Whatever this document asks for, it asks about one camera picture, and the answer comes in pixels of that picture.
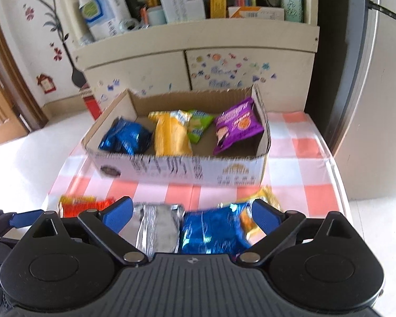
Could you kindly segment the silver foil packet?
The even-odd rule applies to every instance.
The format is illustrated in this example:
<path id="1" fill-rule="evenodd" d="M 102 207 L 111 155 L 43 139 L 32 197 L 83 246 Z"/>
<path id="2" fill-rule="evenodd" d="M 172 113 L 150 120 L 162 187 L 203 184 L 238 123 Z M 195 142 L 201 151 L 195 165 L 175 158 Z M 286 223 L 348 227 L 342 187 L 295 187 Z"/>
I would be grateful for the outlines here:
<path id="1" fill-rule="evenodd" d="M 149 259 L 155 253 L 177 253 L 184 214 L 182 205 L 135 203 L 119 235 Z"/>

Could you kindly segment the red snack packet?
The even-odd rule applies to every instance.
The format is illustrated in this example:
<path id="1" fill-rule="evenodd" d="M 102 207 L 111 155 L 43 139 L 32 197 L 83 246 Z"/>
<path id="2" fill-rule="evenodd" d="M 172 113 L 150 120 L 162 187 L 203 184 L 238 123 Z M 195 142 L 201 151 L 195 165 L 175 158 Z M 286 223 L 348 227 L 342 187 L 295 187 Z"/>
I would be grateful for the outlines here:
<path id="1" fill-rule="evenodd" d="M 74 218 L 88 209 L 104 210 L 113 203 L 114 198 L 98 200 L 94 196 L 61 196 L 57 206 L 57 213 L 62 218 Z"/>

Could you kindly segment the dark blue foil packet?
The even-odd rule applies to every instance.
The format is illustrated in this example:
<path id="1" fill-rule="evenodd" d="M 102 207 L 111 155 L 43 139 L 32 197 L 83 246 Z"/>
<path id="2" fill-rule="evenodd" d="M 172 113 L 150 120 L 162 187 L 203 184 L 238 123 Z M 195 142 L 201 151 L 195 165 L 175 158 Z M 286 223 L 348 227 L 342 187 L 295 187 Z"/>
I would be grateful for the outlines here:
<path id="1" fill-rule="evenodd" d="M 149 149 L 153 133 L 137 122 L 117 117 L 101 139 L 98 149 L 117 154 L 140 155 Z"/>
<path id="2" fill-rule="evenodd" d="M 184 215 L 180 253 L 228 254 L 236 257 L 250 247 L 240 215 L 249 203 L 230 203 L 222 208 L 188 212 Z"/>

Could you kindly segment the orange yellow cracker packet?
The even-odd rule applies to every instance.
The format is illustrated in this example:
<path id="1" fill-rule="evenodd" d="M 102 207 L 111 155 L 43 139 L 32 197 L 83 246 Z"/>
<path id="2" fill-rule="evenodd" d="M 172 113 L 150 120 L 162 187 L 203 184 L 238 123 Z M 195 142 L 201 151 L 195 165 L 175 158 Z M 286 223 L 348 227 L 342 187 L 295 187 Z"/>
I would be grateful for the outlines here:
<path id="1" fill-rule="evenodd" d="M 188 138 L 191 115 L 182 110 L 150 112 L 148 118 L 156 122 L 154 151 L 157 157 L 192 156 Z"/>

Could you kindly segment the purple noodle snack packet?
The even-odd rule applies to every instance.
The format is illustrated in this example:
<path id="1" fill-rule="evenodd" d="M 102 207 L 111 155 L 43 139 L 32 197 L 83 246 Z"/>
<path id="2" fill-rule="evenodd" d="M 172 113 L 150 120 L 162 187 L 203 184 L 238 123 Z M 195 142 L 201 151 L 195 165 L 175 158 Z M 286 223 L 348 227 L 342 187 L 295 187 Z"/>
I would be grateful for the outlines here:
<path id="1" fill-rule="evenodd" d="M 264 127 L 253 112 L 253 107 L 254 100 L 249 97 L 215 118 L 217 144 L 213 155 L 218 155 L 236 142 L 264 131 Z"/>

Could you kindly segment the green snack packet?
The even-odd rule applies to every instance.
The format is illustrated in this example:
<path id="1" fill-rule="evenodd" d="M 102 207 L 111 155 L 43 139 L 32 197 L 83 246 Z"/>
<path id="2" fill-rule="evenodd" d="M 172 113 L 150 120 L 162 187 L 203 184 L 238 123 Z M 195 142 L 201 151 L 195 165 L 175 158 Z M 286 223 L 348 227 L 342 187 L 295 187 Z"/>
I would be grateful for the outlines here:
<path id="1" fill-rule="evenodd" d="M 190 110 L 191 118 L 188 126 L 188 138 L 192 144 L 197 144 L 204 132 L 212 124 L 214 116 L 198 110 Z"/>

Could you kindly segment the red checkered tablecloth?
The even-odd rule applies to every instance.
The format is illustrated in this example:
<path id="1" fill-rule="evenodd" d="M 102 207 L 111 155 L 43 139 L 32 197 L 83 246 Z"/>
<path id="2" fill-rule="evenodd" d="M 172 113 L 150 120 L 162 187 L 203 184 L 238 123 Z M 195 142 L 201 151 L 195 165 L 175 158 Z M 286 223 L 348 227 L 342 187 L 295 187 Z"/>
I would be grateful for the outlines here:
<path id="1" fill-rule="evenodd" d="M 336 162 L 311 118 L 303 112 L 270 113 L 272 141 L 262 185 L 271 188 L 280 207 L 323 218 L 337 210 L 351 217 L 348 197 Z M 63 164 L 42 205 L 54 210 L 61 196 L 94 196 L 97 200 L 125 195 L 136 203 L 181 204 L 186 210 L 215 208 L 247 198 L 257 186 L 209 187 L 157 184 L 106 178 L 77 146 Z"/>

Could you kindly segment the white cardboard milk box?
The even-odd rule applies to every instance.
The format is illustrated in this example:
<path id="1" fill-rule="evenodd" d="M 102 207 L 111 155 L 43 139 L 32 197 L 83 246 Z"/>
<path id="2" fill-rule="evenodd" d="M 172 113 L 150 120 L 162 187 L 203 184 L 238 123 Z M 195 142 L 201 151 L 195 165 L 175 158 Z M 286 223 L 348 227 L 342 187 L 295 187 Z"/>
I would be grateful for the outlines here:
<path id="1" fill-rule="evenodd" d="M 260 89 L 126 90 L 81 141 L 106 176 L 144 183 L 244 186 L 262 182 L 271 146 Z"/>

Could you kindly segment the wooden door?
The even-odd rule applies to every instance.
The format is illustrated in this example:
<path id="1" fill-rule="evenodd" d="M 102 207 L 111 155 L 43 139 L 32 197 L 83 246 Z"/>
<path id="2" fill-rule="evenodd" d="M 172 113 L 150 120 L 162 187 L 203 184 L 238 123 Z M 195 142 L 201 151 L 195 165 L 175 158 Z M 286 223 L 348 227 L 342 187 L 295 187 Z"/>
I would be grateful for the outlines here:
<path id="1" fill-rule="evenodd" d="M 0 26 L 0 144 L 42 129 L 48 117 L 35 101 Z"/>

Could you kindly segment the red gift box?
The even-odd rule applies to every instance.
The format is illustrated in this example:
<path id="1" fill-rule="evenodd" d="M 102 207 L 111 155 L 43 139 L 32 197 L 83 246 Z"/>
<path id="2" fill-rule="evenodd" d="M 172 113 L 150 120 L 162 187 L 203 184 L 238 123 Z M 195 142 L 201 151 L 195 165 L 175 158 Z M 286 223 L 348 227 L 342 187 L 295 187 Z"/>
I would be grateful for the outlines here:
<path id="1" fill-rule="evenodd" d="M 80 95 L 93 119 L 97 120 L 102 111 L 88 83 L 85 83 L 85 85 L 80 88 Z"/>

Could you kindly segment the silver refrigerator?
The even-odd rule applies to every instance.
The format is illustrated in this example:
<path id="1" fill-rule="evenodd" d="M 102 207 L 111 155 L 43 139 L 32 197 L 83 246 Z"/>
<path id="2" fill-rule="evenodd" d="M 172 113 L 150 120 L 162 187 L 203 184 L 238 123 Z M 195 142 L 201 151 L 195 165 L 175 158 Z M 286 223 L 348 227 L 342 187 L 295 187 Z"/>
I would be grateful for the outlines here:
<path id="1" fill-rule="evenodd" d="M 351 200 L 396 195 L 396 0 L 318 0 L 306 112 Z"/>

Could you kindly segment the cream cabinet with stickers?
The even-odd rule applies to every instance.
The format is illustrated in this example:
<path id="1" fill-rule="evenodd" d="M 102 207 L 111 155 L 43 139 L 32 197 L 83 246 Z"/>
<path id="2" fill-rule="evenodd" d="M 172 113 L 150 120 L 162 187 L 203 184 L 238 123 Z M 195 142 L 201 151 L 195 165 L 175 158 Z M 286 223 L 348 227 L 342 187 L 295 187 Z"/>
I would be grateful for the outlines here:
<path id="1" fill-rule="evenodd" d="M 304 22 L 206 19 L 151 26 L 82 44 L 78 0 L 60 0 L 75 38 L 75 82 L 86 81 L 101 110 L 124 90 L 141 96 L 258 85 L 268 110 L 303 110 L 318 50 L 318 0 Z"/>

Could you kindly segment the orange white flat box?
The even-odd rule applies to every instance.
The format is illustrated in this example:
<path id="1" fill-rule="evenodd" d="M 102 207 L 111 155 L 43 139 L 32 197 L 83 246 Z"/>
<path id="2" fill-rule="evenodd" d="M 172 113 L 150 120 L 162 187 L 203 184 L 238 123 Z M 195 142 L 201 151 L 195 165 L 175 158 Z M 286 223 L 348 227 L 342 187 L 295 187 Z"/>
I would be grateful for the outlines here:
<path id="1" fill-rule="evenodd" d="M 285 11 L 277 7 L 228 7 L 229 18 L 285 20 Z"/>

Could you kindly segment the small white jar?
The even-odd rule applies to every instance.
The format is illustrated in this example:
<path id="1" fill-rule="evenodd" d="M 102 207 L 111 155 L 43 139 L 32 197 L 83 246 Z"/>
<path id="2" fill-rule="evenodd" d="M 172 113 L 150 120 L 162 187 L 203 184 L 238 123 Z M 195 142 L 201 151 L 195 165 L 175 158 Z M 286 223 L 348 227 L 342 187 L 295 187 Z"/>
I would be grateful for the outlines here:
<path id="1" fill-rule="evenodd" d="M 150 26 L 159 26 L 167 23 L 162 6 L 149 7 L 147 16 Z"/>

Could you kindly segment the white blue wipes pack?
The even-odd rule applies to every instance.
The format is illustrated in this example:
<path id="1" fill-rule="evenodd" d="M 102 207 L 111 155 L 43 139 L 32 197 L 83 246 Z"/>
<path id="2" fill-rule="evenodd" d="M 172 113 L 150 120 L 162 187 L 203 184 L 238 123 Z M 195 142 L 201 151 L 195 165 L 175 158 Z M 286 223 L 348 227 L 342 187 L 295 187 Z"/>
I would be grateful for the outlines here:
<path id="1" fill-rule="evenodd" d="M 95 41 L 127 31 L 132 20 L 125 0 L 78 0 L 79 10 Z"/>

